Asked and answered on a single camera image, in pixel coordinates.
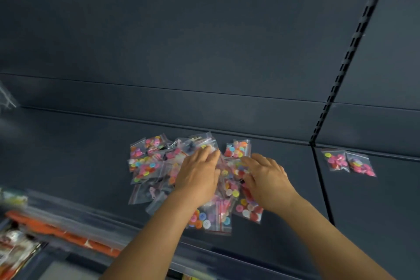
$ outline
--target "dark gray wall panel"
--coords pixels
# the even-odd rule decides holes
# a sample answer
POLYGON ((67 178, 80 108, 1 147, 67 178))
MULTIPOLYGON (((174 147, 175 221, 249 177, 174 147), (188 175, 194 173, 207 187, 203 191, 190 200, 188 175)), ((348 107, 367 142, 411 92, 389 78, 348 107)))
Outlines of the dark gray wall panel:
POLYGON ((1 0, 1 71, 323 102, 366 0, 1 0))
POLYGON ((323 103, 0 75, 23 106, 309 141, 323 103))
POLYGON ((379 0, 335 102, 420 110, 419 17, 417 0, 379 0))
POLYGON ((420 111, 334 103, 317 143, 420 156, 420 111))
POLYGON ((374 178, 329 171, 317 150, 336 227, 396 279, 420 279, 420 162, 370 156, 374 178))
MULTIPOLYGON (((145 224, 144 205, 128 206, 133 186, 127 169, 129 144, 164 132, 191 130, 21 108, 0 118, 0 185, 30 188, 145 224)), ((224 147, 233 136, 215 135, 224 147)), ((252 149, 277 160, 297 191, 324 216, 326 208, 309 146, 252 140, 252 149)), ((261 225, 233 217, 231 237, 187 230, 197 246, 303 279, 317 272, 297 235, 279 217, 264 213, 261 225)))

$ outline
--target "pile of plastic bags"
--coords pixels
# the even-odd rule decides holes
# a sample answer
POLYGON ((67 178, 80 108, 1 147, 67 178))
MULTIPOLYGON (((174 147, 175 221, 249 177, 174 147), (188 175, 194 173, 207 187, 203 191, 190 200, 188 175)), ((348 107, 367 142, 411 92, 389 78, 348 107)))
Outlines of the pile of plastic bags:
MULTIPOLYGON (((160 134, 132 144, 128 163, 134 190, 129 204, 151 202, 146 212, 153 215, 174 190, 184 159, 208 145, 212 150, 219 148, 211 132, 174 141, 160 134)), ((260 223, 263 209, 255 202, 242 180, 249 170, 240 158, 250 155, 250 140, 234 140, 227 144, 217 164, 220 178, 214 197, 195 211, 186 228, 230 235, 232 214, 260 223)))

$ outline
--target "person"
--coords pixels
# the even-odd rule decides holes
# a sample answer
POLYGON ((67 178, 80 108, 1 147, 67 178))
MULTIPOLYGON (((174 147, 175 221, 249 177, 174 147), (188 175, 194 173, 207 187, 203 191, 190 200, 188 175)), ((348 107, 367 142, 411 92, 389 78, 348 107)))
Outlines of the person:
MULTIPOLYGON (((181 234, 194 211, 213 198, 220 151, 208 146, 186 157, 175 190, 120 253, 101 280, 164 279, 181 234)), ((323 279, 394 279, 348 240, 293 188, 284 168, 260 154, 242 157, 256 202, 281 218, 307 246, 323 279)))

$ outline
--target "hand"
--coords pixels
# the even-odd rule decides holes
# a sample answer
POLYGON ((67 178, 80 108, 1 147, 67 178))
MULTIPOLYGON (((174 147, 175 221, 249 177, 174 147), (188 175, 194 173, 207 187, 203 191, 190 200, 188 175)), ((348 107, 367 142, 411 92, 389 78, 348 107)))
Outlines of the hand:
POLYGON ((284 168, 260 154, 242 157, 241 161, 249 167, 250 174, 245 174, 243 178, 255 201, 284 218, 293 201, 300 198, 284 168))
POLYGON ((194 208, 210 201, 217 187, 220 170, 216 169, 216 164, 220 150, 211 151, 212 148, 206 146, 186 157, 176 177, 175 190, 190 196, 194 208))

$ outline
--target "person's left hand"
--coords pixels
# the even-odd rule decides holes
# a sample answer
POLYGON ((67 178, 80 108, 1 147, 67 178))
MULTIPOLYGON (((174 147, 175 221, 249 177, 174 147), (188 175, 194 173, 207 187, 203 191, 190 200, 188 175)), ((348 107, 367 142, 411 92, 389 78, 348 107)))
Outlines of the person's left hand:
POLYGON ((185 158, 176 177, 175 191, 190 196, 194 207, 198 208, 210 201, 217 187, 220 170, 216 169, 220 150, 211 152, 206 146, 185 158))

